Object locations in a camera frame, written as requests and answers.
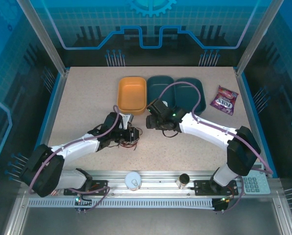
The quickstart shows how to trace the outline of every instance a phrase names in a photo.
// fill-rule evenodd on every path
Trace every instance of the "calculator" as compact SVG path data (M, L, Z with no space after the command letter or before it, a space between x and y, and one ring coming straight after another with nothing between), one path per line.
M262 163L255 163L253 167L264 170ZM243 182L246 194L270 194L268 180L263 172L250 170L247 176L243 176Z

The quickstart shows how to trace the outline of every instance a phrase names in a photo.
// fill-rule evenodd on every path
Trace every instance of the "snack package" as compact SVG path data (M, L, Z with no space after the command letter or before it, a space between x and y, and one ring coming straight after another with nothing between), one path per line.
M219 86L218 94L210 105L232 116L234 112L235 101L238 95L239 94L236 92Z

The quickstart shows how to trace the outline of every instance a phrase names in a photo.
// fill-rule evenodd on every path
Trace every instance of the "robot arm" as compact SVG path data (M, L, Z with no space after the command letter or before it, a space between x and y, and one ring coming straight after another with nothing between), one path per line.
M48 147L44 144L38 146L32 156L28 159L20 173L20 179L30 185L37 170L42 163L54 152L61 151L49 161L47 166L39 174L33 190L41 197L49 195L53 190L60 188L81 188L87 190L92 181L92 177L82 169L63 170L68 163L75 161L89 153L94 153L107 147L111 141L135 141L139 138L139 131L135 127L129 126L133 120L133 115L120 114L115 127L107 135L95 139L105 133L116 120L117 113L110 113L104 123L89 131L79 139L70 142L70 146L64 148L66 144Z
M228 135L228 132L241 137L260 153L257 142L251 131L246 127L242 126L236 130L235 128L220 126L198 116L196 116L198 120L196 121L191 113L178 107L170 109L159 99L151 102L147 109L151 113L146 118L147 129L174 130L191 134L227 151L227 163L216 170L209 182L210 189L214 193L220 192L238 175L248 175L257 159L246 145L235 137Z

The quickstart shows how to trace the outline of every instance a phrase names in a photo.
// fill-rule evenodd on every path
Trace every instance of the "blue wall panel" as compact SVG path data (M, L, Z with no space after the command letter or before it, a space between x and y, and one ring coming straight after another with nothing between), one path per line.
M34 149L56 75L16 1L0 0L0 234L19 187L13 156Z
M292 0L285 0L245 69L284 187L292 187Z
M269 3L33 1L66 66L124 66L117 55L109 60L113 49L125 55L126 66L234 66ZM212 63L199 62L209 55Z

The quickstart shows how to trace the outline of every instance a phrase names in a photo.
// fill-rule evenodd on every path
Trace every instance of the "teal plastic tray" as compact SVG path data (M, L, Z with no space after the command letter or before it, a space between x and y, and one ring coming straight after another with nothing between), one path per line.
M161 92L170 84L174 82L172 77L169 76L153 76L147 80L147 105L154 99L157 99ZM175 93L174 87L169 88L161 97L162 101L168 103L169 108L175 106Z
M177 82L179 81L190 82L199 89L201 101L195 109L195 114L200 115L206 109L206 100L202 83L198 79L192 77L180 78ZM158 98L161 92L173 82L174 80L169 76L154 76L149 78L147 81L147 104ZM161 100L166 101L170 108L178 106L187 111L191 111L198 101L198 94L190 85L178 84L169 88L164 93Z
M184 77L177 80L177 82L189 82L198 88L201 95L201 100L195 114L200 115L206 109L206 100L202 83L192 77ZM197 91L190 85L177 84L175 85L175 105L187 111L191 111L198 101Z

